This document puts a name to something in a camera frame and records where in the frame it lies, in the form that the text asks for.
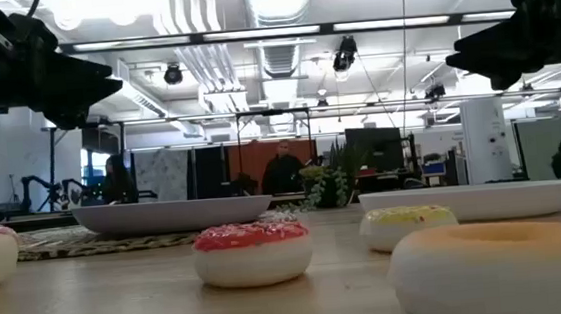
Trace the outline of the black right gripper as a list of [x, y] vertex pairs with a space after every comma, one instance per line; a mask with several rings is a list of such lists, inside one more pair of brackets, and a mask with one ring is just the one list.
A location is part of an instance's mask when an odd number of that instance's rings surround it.
[[445, 59], [448, 66], [484, 73], [496, 91], [544, 65], [561, 63], [561, 0], [510, 1], [516, 8], [511, 18], [460, 38]]

